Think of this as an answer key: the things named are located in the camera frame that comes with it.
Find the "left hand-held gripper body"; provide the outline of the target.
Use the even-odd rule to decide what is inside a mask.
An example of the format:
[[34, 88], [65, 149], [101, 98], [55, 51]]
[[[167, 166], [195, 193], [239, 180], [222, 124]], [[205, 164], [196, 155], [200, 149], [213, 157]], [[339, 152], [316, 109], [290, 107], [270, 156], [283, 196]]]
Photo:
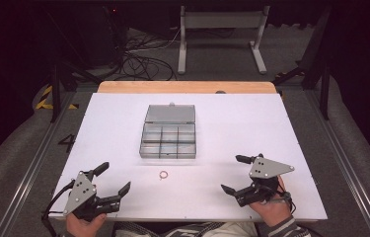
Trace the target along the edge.
[[63, 215], [73, 213], [78, 219], [91, 222], [102, 213], [118, 212], [121, 196], [98, 197], [97, 188], [92, 184], [94, 171], [81, 171], [69, 194], [63, 209]]

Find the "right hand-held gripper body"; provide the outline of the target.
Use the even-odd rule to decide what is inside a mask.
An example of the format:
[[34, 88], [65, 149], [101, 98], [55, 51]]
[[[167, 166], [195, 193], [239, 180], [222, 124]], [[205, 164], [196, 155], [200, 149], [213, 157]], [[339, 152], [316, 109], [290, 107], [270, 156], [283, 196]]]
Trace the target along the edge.
[[252, 183], [242, 190], [237, 191], [236, 201], [239, 206], [258, 201], [269, 201], [278, 193], [278, 177], [282, 174], [293, 172], [293, 166], [266, 159], [259, 154], [249, 171]]

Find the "clear plastic compartment box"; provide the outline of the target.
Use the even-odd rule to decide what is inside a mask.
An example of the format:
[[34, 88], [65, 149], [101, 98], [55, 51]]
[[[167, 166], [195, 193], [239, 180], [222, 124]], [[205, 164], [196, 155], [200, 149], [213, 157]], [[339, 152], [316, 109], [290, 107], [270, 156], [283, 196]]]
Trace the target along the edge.
[[143, 159], [194, 159], [195, 105], [149, 105], [139, 154]]

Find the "person's left hand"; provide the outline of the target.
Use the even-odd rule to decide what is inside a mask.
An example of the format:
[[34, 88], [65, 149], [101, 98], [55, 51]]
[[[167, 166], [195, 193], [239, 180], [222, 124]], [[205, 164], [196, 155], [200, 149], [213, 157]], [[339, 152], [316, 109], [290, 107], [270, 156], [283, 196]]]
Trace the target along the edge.
[[103, 213], [88, 222], [70, 213], [66, 217], [66, 229], [74, 237], [96, 237], [106, 219], [107, 216]]

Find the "person's right hand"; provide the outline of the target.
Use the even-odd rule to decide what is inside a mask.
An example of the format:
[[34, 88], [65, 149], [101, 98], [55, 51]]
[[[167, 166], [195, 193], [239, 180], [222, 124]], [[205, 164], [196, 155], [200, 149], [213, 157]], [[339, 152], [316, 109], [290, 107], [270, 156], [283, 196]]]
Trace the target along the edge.
[[285, 192], [284, 183], [281, 178], [278, 178], [278, 181], [278, 193], [270, 201], [249, 204], [268, 227], [276, 226], [292, 216], [290, 204], [280, 195]]

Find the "person's patterned clothing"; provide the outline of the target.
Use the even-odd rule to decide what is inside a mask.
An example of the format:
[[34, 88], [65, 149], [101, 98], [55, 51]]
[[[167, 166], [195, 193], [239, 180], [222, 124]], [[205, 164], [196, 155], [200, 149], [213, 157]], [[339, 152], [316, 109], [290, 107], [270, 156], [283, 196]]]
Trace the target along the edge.
[[259, 237], [250, 222], [203, 222], [180, 226], [164, 233], [156, 233], [133, 222], [118, 222], [112, 237]]

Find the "yellow and black floor tape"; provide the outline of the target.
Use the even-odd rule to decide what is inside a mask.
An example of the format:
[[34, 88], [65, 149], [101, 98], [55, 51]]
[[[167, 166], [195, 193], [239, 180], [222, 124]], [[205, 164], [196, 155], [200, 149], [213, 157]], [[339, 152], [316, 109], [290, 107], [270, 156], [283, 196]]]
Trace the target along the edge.
[[36, 105], [37, 110], [40, 110], [40, 109], [52, 110], [53, 109], [53, 104], [49, 104], [47, 102], [47, 98], [50, 96], [51, 92], [52, 92], [52, 86], [48, 85], [44, 89], [41, 97], [39, 98], [39, 101]]

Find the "black metal stand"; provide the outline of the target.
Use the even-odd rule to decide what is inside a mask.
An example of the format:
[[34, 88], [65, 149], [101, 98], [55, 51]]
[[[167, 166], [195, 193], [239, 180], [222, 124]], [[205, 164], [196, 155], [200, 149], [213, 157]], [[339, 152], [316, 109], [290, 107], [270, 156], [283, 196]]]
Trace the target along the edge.
[[103, 80], [93, 74], [81, 69], [79, 66], [67, 61], [58, 60], [54, 62], [50, 69], [50, 85], [52, 86], [52, 118], [51, 122], [56, 122], [61, 114], [60, 85], [63, 85], [66, 91], [73, 92], [77, 89], [77, 84], [73, 78], [69, 78], [69, 73], [76, 73], [87, 81], [100, 85]]
[[277, 86], [296, 75], [303, 74], [304, 79], [301, 86], [304, 90], [312, 90], [316, 87], [319, 80], [322, 80], [322, 87], [319, 100], [319, 110], [325, 120], [329, 119], [328, 100], [330, 88], [330, 69], [327, 66], [325, 54], [323, 53], [323, 43], [325, 42], [325, 32], [330, 18], [332, 7], [327, 6], [309, 40], [307, 48], [297, 63], [297, 66], [289, 72], [278, 73], [272, 84]]

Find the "dark equipment case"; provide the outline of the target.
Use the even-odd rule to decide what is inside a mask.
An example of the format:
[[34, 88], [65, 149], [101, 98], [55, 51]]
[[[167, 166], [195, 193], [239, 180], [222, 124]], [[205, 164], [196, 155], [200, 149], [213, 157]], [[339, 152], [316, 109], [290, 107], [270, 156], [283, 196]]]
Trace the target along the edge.
[[120, 65], [126, 41], [125, 27], [106, 6], [90, 6], [84, 13], [84, 43], [93, 66]]

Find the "white metal stand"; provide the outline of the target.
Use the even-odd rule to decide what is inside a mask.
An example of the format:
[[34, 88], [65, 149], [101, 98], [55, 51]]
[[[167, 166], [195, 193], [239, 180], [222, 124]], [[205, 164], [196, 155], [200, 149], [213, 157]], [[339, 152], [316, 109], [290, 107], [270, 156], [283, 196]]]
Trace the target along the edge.
[[269, 6], [264, 6], [261, 10], [245, 12], [195, 12], [189, 11], [185, 6], [181, 6], [178, 73], [185, 74], [186, 30], [234, 28], [258, 30], [255, 39], [250, 42], [250, 48], [259, 73], [264, 75], [267, 69], [259, 51], [259, 45], [265, 29], [269, 9]]

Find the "aluminium floor rail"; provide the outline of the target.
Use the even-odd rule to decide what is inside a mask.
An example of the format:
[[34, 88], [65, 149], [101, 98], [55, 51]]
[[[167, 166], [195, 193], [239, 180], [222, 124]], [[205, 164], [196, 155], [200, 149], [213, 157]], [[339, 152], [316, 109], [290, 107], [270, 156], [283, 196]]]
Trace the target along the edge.
[[362, 216], [370, 230], [370, 198], [367, 195], [362, 183], [359, 181], [356, 172], [354, 171], [348, 156], [345, 153], [340, 141], [338, 140], [335, 131], [328, 119], [325, 119], [320, 110], [319, 99], [317, 95], [310, 90], [305, 92], [305, 95], [319, 118], [328, 140], [330, 141], [333, 152], [335, 153], [335, 161], [342, 172], [342, 175], [350, 189], [350, 192], [357, 203]]
[[74, 92], [67, 92], [62, 99], [62, 102], [60, 104], [61, 111], [56, 116], [56, 119], [54, 122], [51, 122], [46, 132], [43, 136], [43, 138], [40, 141], [39, 147], [35, 153], [34, 158], [32, 159], [32, 162], [25, 173], [22, 181], [18, 184], [16, 192], [4, 214], [4, 216], [1, 219], [0, 222], [0, 237], [8, 237], [10, 231], [13, 228], [13, 225], [32, 189], [32, 186], [37, 178], [37, 174], [44, 162], [45, 156], [48, 152], [48, 148], [50, 146], [50, 142], [53, 138], [53, 135], [57, 131], [61, 121], [62, 117], [65, 115], [67, 108], [69, 107], [69, 104], [72, 102], [73, 97], [75, 93]]

